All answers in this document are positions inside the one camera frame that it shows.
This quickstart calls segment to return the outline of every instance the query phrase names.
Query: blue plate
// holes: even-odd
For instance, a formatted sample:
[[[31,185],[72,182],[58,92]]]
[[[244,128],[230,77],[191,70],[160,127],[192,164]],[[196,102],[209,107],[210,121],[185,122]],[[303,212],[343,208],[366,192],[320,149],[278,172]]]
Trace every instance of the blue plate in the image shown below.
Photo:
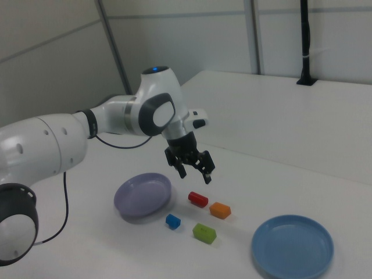
[[[283,215],[263,223],[252,239],[253,258],[280,279],[311,279],[329,267],[333,241],[328,231],[307,217]]]

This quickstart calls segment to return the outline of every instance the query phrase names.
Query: black ring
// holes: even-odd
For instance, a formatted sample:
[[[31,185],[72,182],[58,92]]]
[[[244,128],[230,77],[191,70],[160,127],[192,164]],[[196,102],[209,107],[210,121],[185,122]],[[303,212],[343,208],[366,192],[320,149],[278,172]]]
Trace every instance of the black ring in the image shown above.
[[[90,109],[78,110],[77,112],[83,112],[88,120],[90,138],[94,138],[98,132],[97,119],[94,113]]]
[[[29,187],[17,183],[0,185],[0,223],[10,216],[21,214],[28,216],[35,224],[35,236],[28,250],[13,260],[0,260],[0,266],[8,266],[17,262],[34,245],[39,230],[39,221],[35,206],[36,195]]]

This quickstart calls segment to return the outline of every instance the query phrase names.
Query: plate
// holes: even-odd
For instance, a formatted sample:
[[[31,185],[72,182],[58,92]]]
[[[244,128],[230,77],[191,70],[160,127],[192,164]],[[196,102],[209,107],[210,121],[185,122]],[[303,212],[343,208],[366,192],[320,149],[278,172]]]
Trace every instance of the plate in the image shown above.
[[[114,204],[123,216],[147,216],[166,203],[171,195],[171,183],[159,173],[144,173],[126,181],[116,191]]]
[[[329,267],[334,253],[328,231],[312,219],[283,215],[263,223],[252,238],[258,266],[280,279],[311,279]]]

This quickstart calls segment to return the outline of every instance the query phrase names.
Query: red cylinder block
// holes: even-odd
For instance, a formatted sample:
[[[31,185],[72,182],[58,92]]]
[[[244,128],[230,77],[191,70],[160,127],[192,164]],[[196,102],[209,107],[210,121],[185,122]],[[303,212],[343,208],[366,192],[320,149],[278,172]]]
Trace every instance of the red cylinder block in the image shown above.
[[[188,194],[188,199],[195,205],[204,208],[208,204],[208,198],[195,192]]]

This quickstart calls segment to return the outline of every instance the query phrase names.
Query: green block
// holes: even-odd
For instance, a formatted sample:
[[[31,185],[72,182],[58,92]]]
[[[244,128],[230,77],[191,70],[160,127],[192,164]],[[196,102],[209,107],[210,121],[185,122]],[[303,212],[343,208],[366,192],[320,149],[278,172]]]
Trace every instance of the green block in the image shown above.
[[[204,226],[203,224],[196,224],[196,226],[192,229],[194,233],[194,237],[200,241],[205,243],[211,244],[217,237],[216,230],[214,228],[210,228]]]

